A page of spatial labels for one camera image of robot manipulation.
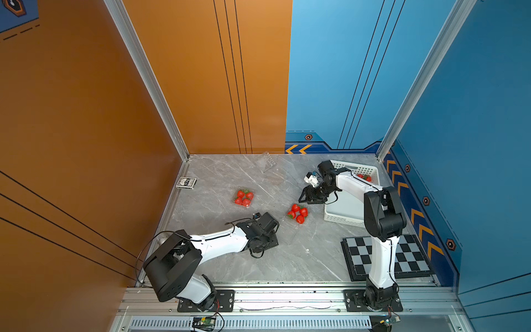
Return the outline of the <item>white perforated plastic basket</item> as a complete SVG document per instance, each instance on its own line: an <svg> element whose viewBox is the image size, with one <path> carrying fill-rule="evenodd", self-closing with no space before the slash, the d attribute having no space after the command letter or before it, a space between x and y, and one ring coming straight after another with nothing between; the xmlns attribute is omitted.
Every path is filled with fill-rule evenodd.
<svg viewBox="0 0 531 332"><path fill-rule="evenodd" d="M361 174L371 178L371 182L375 185L380 185L380 178L378 169L375 166L351 163L341 160L331 160L334 168L348 168L354 174ZM337 192L338 199L335 199L334 194L329 197L330 205L324 207L324 220L336 224L344 224L355 227L364 228L364 204L362 199L358 199L353 195L343 191Z"/></svg>

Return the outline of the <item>clear plastic clamshell container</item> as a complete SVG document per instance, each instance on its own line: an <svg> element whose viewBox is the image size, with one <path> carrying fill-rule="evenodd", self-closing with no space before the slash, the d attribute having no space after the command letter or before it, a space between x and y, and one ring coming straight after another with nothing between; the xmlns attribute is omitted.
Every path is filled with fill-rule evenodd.
<svg viewBox="0 0 531 332"><path fill-rule="evenodd" d="M238 190L236 191L236 193L235 193L234 198L232 199L232 201L233 201L234 204L236 204L236 203L235 203L235 200L236 200L237 198L239 198L239 197L237 196L237 192L238 192L239 190L244 191L245 194L247 194L248 192L252 192L252 193L254 194L253 191L248 190L248 189L245 189L245 188L238 189ZM253 200L247 199L246 196L244 196L244 197L242 198L242 200L243 200L243 203L242 203L241 205L238 205L238 204L236 204L236 205L238 205L238 206L243 206L243 207L245 207L245 208L248 208L248 207L251 206L251 204L252 204L252 202L253 202Z"/></svg>

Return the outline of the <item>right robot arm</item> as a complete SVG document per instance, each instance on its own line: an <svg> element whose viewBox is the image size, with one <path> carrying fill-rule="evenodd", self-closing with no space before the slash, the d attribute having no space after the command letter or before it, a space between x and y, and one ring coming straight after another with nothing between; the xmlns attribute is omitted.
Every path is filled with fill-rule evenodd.
<svg viewBox="0 0 531 332"><path fill-rule="evenodd" d="M308 184L300 203L326 204L330 194L346 192L364 204L364 225L372 240L371 269L361 298L371 311L390 309L399 300L395 279L395 254L407 214L398 191L381 187L354 174L348 168L335 168L330 160L321 162L318 172L304 177Z"/></svg>

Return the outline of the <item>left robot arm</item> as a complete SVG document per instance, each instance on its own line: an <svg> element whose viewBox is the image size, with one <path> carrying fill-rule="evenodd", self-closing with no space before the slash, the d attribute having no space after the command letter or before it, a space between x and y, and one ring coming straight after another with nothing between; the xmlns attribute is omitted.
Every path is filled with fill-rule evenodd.
<svg viewBox="0 0 531 332"><path fill-rule="evenodd" d="M187 300L199 311L217 308L218 295L206 275L196 271L201 264L224 255L248 252L260 259L279 245L280 224L271 214L255 214L226 224L228 229L207 235L189 235L184 230L168 238L144 261L142 269L159 302Z"/></svg>

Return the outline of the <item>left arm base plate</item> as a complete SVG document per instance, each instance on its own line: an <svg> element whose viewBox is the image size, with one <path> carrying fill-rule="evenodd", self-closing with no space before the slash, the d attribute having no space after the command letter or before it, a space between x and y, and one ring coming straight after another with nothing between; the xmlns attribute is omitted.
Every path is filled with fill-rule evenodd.
<svg viewBox="0 0 531 332"><path fill-rule="evenodd" d="M221 289L209 295L200 304L195 304L191 300L180 299L177 311L179 313L230 313L234 310L234 304L235 291L231 289Z"/></svg>

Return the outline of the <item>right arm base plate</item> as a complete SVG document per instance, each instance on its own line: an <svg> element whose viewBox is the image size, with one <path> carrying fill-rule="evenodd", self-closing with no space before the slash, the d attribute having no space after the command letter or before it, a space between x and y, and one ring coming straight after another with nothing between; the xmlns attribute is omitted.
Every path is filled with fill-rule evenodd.
<svg viewBox="0 0 531 332"><path fill-rule="evenodd" d="M343 291L348 312L392 313L403 312L398 293L392 289L373 292L365 289L347 289Z"/></svg>

